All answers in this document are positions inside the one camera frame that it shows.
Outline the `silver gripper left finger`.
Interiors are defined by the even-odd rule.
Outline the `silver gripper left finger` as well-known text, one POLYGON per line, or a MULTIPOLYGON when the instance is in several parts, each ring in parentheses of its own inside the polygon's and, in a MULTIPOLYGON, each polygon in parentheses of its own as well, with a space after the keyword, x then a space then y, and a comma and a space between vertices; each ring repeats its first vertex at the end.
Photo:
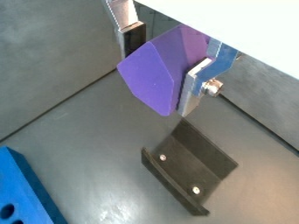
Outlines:
POLYGON ((133 0, 101 0, 114 27, 123 59, 145 43, 145 24, 138 20, 133 0))

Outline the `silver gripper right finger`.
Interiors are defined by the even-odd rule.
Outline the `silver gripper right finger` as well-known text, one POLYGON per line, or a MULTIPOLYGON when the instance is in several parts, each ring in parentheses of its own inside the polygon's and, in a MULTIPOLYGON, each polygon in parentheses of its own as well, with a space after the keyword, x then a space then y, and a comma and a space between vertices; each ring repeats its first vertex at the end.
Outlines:
POLYGON ((229 70, 238 51, 212 38, 206 47, 206 55, 188 70, 181 85, 177 113, 186 116, 198 106, 204 95, 216 97, 222 83, 216 77, 229 70))

